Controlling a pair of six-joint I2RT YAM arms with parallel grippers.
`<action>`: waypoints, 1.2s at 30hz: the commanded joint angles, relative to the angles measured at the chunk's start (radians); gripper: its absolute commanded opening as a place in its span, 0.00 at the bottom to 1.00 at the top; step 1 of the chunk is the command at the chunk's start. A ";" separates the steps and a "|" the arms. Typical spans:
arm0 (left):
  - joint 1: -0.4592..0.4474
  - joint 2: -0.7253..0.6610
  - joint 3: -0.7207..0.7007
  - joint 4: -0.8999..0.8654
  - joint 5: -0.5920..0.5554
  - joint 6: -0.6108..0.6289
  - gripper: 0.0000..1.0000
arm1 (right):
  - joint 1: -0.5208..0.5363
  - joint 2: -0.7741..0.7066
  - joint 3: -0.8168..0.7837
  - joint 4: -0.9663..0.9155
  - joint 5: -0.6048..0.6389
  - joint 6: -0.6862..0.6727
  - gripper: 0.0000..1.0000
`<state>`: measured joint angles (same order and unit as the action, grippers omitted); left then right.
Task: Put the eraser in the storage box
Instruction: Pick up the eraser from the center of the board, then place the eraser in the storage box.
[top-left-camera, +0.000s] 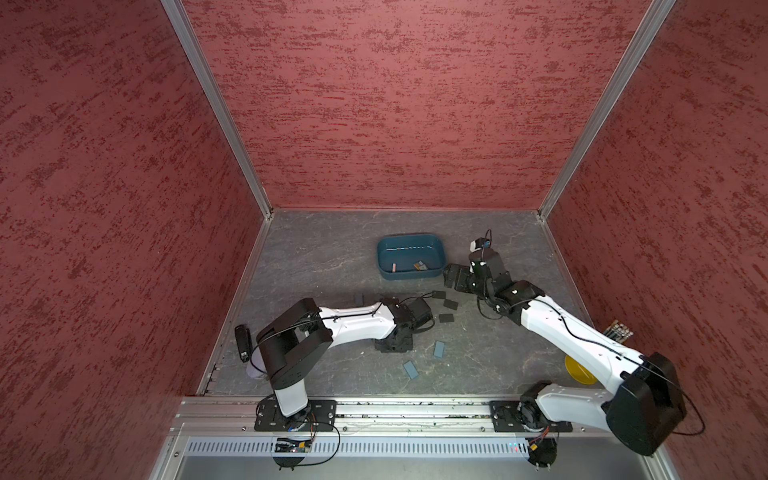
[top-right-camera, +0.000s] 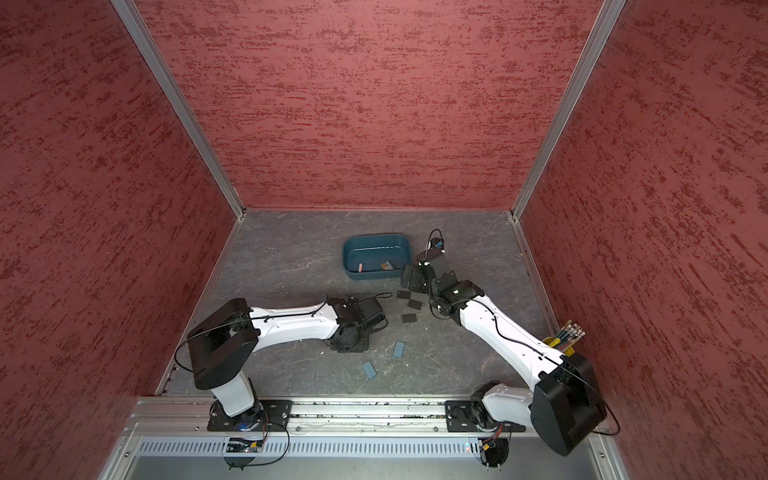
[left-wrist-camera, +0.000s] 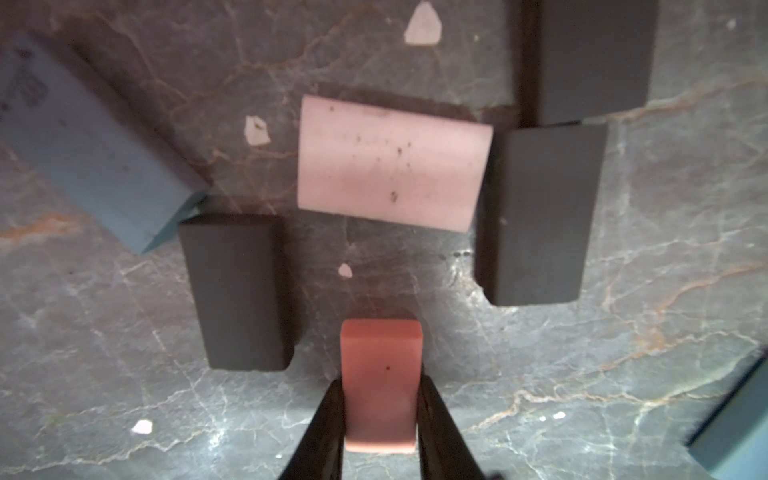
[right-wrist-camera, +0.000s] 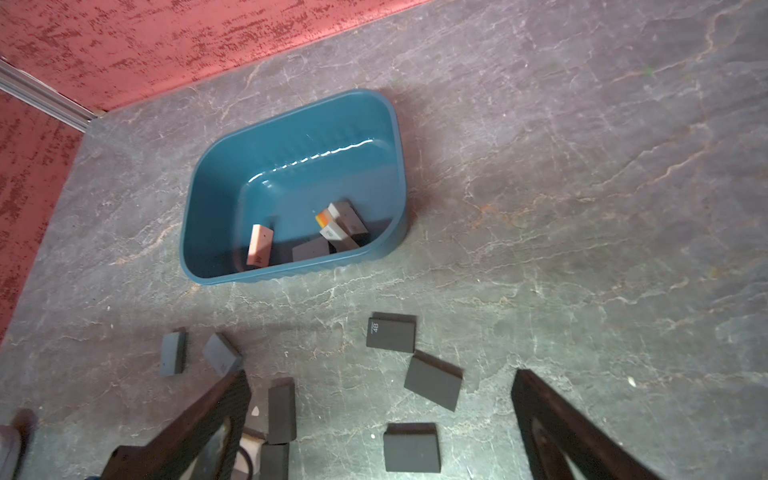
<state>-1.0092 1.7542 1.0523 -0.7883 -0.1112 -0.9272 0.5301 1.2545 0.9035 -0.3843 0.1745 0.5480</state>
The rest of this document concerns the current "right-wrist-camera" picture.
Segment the orange eraser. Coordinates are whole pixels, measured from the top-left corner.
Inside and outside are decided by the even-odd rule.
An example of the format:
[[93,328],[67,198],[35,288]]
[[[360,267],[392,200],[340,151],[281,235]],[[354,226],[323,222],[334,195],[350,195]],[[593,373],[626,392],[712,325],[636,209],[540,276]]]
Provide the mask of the orange eraser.
[[315,220],[321,228],[325,228],[331,222],[334,222],[334,217],[328,209],[324,209],[315,216]]

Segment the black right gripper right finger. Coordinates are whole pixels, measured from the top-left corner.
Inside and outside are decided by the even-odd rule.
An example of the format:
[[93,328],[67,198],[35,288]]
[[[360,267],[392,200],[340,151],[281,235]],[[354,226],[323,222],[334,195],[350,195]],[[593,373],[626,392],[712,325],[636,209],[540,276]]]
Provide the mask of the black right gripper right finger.
[[511,400],[534,479],[658,477],[533,371],[516,371]]

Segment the pink eraser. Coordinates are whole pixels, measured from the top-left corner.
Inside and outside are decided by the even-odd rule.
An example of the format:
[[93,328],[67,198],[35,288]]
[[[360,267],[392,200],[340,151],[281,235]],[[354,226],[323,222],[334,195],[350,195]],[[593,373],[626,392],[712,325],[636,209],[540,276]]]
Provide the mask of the pink eraser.
[[254,268],[269,266],[274,232],[261,224],[254,224],[251,230],[246,265]]

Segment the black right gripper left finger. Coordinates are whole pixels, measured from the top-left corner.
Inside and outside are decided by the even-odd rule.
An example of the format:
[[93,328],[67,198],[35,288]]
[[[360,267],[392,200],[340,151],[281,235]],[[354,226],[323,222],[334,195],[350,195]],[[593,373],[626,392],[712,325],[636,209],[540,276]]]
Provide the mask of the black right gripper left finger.
[[229,479],[249,410],[242,370],[220,379],[144,446],[117,447],[102,479]]

